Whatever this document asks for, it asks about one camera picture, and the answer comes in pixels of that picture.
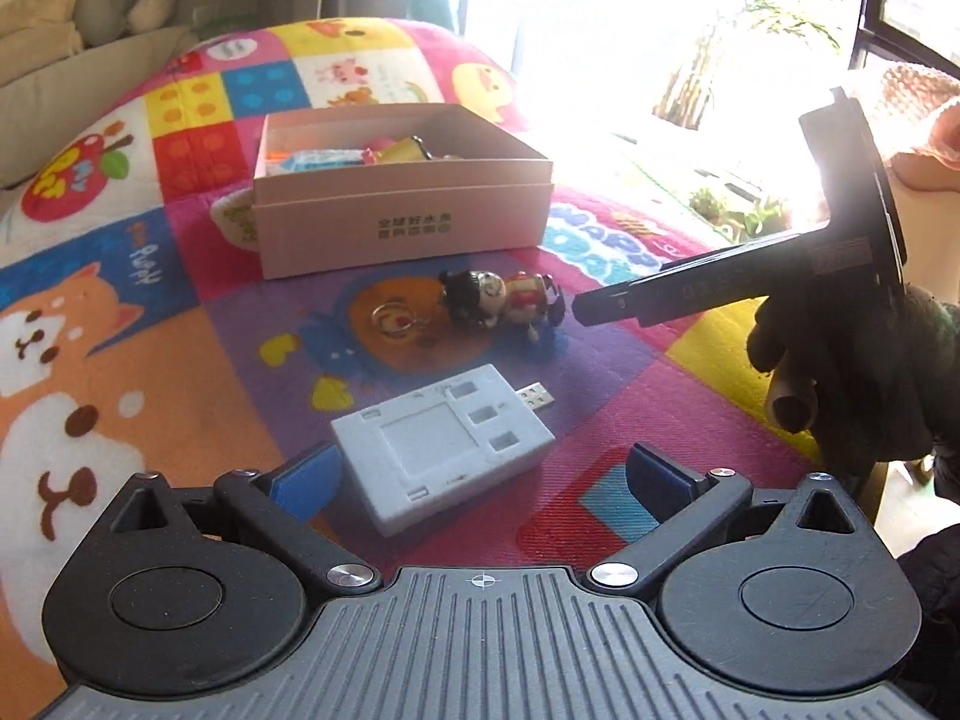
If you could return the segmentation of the dark gloved right hand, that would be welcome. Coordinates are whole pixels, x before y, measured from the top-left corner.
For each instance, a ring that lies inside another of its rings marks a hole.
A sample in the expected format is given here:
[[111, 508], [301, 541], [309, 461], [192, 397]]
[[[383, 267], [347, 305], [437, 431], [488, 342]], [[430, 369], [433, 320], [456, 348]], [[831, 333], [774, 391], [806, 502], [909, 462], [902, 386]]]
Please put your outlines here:
[[830, 473], [848, 483], [877, 463], [934, 455], [958, 476], [958, 307], [908, 284], [877, 304], [771, 296], [745, 351], [757, 371], [786, 364], [809, 382], [817, 412], [791, 406], [789, 433], [807, 429]]

